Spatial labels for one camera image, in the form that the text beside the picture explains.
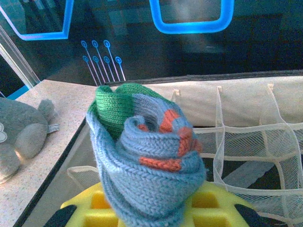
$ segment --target glowing blue rectangle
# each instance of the glowing blue rectangle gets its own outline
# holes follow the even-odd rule
[[[23,95],[24,93],[26,93],[27,91],[28,91],[28,88],[27,88],[27,86],[24,85],[22,88],[18,89],[13,94],[9,95],[7,98],[11,99],[11,100],[15,100],[15,99],[19,98],[21,95]]]
[[[66,0],[65,3],[65,11],[64,11],[64,21],[61,32],[48,32],[48,33],[35,33],[35,34],[20,34],[20,32],[16,29],[15,25],[8,17],[2,6],[0,5],[0,12],[3,14],[11,28],[14,30],[16,35],[25,41],[29,40],[54,40],[54,39],[68,39],[68,34],[70,32],[71,26],[71,16],[72,16],[72,8],[74,5],[74,0]]]
[[[221,14],[213,21],[167,24],[162,20],[159,0],[150,0],[151,15],[156,28],[166,34],[213,33],[224,30],[232,21],[234,0],[221,0]]]

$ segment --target knit stitch pattern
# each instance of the knit stitch pattern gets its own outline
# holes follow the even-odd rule
[[[141,85],[125,87],[98,88],[87,113],[103,190],[127,226],[176,227],[185,200],[205,180],[201,145],[176,104]]]

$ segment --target dark glass surface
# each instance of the dark glass surface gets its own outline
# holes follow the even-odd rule
[[[12,2],[7,4],[24,8],[19,25],[17,19],[15,23],[16,27],[22,27],[23,23],[26,34],[61,28],[57,24],[64,15],[64,0],[40,0],[43,9],[35,4],[37,1]],[[219,17],[221,3],[218,0],[161,0],[160,7],[166,23],[208,21]],[[113,78],[117,81],[117,74],[123,79],[116,56],[122,59],[126,80],[293,70],[303,66],[303,14],[299,0],[236,0],[230,25],[212,34],[159,32],[153,23],[148,0],[76,0],[67,40],[23,41],[2,15],[0,19],[0,24],[40,79],[95,85],[82,59],[83,55],[88,56],[82,40],[88,44],[91,58],[98,57],[92,40],[98,42],[102,58],[105,55],[110,58],[103,41],[110,42],[116,69],[111,60],[109,69],[103,59],[110,81]],[[92,62],[94,66],[88,63],[97,83],[97,74],[103,83],[100,71],[107,82],[101,62],[98,63],[100,69]]]
[[[8,97],[24,84],[9,64],[0,56],[0,97]]]

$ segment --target stuffed animal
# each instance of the stuffed animal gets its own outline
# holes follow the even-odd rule
[[[48,122],[54,113],[50,100],[43,100],[38,110],[6,98],[0,98],[0,183],[10,179],[20,166],[16,152],[24,159],[39,153],[46,135]]]

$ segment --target countertop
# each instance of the countertop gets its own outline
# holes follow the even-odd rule
[[[43,99],[52,100],[60,130],[48,134],[41,152],[22,160],[19,171],[0,184],[0,227],[11,227],[20,217],[85,118],[96,87],[43,80],[17,100],[35,108]]]

